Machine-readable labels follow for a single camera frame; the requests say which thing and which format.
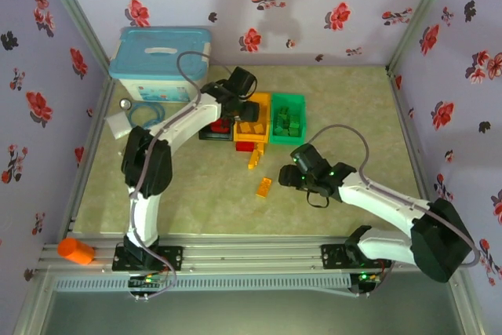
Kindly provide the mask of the small circuit board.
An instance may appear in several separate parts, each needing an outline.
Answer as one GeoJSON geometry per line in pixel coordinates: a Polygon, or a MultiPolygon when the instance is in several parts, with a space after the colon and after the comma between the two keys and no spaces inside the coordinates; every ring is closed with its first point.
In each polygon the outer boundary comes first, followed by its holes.
{"type": "Polygon", "coordinates": [[[379,274],[360,273],[351,275],[351,292],[363,295],[373,292],[381,284],[379,274]]]}
{"type": "Polygon", "coordinates": [[[161,289],[165,285],[165,280],[153,276],[132,276],[129,278],[127,287],[129,290],[152,291],[161,289]]]}

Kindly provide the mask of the yellow plastic bin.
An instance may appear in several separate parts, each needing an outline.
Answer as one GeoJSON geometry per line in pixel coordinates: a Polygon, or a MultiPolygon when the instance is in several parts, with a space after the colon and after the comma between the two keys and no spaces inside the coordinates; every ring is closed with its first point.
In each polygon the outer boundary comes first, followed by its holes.
{"type": "Polygon", "coordinates": [[[234,124],[234,141],[248,141],[254,143],[267,143],[269,141],[271,129],[271,93],[254,93],[248,100],[259,104],[258,120],[256,122],[248,122],[252,128],[252,132],[245,134],[240,133],[239,123],[236,121],[234,124]],[[263,123],[266,126],[265,135],[256,135],[253,133],[253,125],[256,123],[263,123]]]}

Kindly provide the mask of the blue lidded storage box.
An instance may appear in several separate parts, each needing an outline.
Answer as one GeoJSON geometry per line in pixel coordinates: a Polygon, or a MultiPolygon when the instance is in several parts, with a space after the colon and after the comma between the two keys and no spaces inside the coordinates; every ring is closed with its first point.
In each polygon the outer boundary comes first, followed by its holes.
{"type": "Polygon", "coordinates": [[[135,101],[188,103],[206,82],[212,36],[194,27],[127,27],[108,73],[135,101]]]}

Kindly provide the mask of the yellow curved lego brick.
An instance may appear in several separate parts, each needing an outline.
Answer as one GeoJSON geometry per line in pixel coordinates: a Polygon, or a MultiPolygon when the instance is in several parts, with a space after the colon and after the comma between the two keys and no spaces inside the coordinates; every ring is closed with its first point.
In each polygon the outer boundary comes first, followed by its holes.
{"type": "Polygon", "coordinates": [[[264,156],[264,152],[265,152],[265,144],[255,143],[254,149],[249,158],[248,169],[255,169],[258,166],[260,159],[264,156]]]}

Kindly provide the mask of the green plastic bin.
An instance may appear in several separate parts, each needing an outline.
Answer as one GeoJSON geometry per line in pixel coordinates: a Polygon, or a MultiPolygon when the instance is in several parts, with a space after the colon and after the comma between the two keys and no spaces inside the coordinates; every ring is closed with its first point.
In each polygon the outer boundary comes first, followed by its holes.
{"type": "Polygon", "coordinates": [[[307,107],[306,100],[303,95],[300,94],[290,94],[290,93],[273,93],[271,97],[271,134],[269,141],[271,144],[283,144],[283,145],[301,145],[305,141],[307,134],[307,107]],[[289,108],[289,115],[299,115],[300,116],[300,136],[299,137],[278,137],[274,135],[274,129],[276,118],[279,116],[279,110],[281,107],[289,108]]]}

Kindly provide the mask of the black plastic bin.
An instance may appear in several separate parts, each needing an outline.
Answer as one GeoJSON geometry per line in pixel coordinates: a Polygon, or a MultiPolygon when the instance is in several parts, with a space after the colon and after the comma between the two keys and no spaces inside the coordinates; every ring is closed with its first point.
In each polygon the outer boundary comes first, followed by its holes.
{"type": "Polygon", "coordinates": [[[212,133],[208,124],[207,126],[204,126],[198,131],[198,138],[200,140],[233,141],[235,121],[232,118],[222,118],[222,119],[228,119],[231,121],[231,131],[229,133],[227,134],[212,133]]]}

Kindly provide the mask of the orange cylinder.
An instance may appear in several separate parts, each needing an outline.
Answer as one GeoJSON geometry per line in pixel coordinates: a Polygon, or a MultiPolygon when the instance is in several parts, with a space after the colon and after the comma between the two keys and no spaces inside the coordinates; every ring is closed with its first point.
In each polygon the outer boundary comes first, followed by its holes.
{"type": "Polygon", "coordinates": [[[85,243],[74,239],[63,239],[57,247],[60,257],[80,265],[90,264],[95,258],[95,249],[85,243]]]}

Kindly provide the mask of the aluminium frame post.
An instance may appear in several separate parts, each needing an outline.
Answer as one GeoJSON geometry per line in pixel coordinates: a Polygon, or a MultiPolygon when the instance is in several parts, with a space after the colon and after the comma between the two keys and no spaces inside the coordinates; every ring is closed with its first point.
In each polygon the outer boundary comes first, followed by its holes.
{"type": "Polygon", "coordinates": [[[398,66],[406,50],[409,48],[413,40],[413,36],[420,29],[420,24],[427,18],[431,7],[434,5],[436,0],[420,0],[416,9],[414,10],[413,17],[409,22],[409,26],[406,28],[404,35],[399,40],[395,51],[393,52],[389,63],[386,65],[386,72],[390,74],[398,66]]]}
{"type": "Polygon", "coordinates": [[[95,31],[85,15],[83,8],[78,0],[60,0],[66,9],[68,15],[74,22],[81,36],[84,38],[86,45],[91,50],[93,57],[96,59],[105,74],[108,73],[109,58],[104,51],[95,31]]]}

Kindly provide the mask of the aluminium front rail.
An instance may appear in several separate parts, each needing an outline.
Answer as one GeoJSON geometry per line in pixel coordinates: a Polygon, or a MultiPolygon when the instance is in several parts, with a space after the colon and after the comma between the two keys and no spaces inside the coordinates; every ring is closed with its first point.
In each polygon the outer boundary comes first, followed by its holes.
{"type": "MultiPolygon", "coordinates": [[[[110,274],[115,247],[113,238],[83,239],[96,256],[79,265],[57,254],[57,245],[46,245],[36,265],[38,271],[71,274],[110,274]]],[[[321,246],[342,244],[344,237],[306,235],[168,235],[162,246],[181,246],[180,275],[321,274],[321,246]]]]}

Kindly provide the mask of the blue stethoscope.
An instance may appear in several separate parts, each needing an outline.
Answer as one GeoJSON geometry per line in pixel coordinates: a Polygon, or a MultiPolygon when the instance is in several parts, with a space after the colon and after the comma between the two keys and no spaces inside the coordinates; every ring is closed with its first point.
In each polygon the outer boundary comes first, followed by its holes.
{"type": "Polygon", "coordinates": [[[163,121],[166,116],[164,107],[161,104],[152,102],[139,102],[132,101],[127,98],[122,98],[119,101],[119,107],[125,112],[125,116],[132,128],[137,126],[137,124],[133,121],[133,114],[141,108],[151,110],[155,113],[152,118],[148,119],[140,125],[144,129],[148,129],[159,124],[160,121],[163,121]]]}

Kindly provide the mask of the aluminium side rail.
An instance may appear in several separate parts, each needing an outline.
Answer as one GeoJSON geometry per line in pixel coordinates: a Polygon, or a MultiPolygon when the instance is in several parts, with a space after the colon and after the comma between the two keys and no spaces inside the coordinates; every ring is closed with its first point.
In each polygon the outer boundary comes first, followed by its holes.
{"type": "Polygon", "coordinates": [[[395,102],[399,124],[406,144],[409,160],[412,166],[413,175],[417,184],[417,189],[422,199],[433,199],[435,194],[430,191],[429,179],[424,170],[423,161],[420,155],[420,143],[416,130],[411,123],[411,118],[407,115],[407,103],[401,98],[399,89],[395,84],[395,74],[389,66],[385,67],[385,72],[391,86],[391,93],[395,102]]]}
{"type": "Polygon", "coordinates": [[[104,82],[103,90],[101,91],[100,98],[98,100],[96,110],[91,122],[91,127],[89,129],[89,135],[84,145],[82,160],[79,167],[77,168],[75,184],[71,191],[66,211],[66,220],[63,225],[64,233],[73,230],[74,223],[78,216],[78,210],[82,202],[85,186],[87,185],[87,180],[89,179],[93,160],[98,148],[100,136],[104,127],[105,118],[107,116],[107,111],[113,92],[114,82],[111,78],[109,78],[104,82]]]}

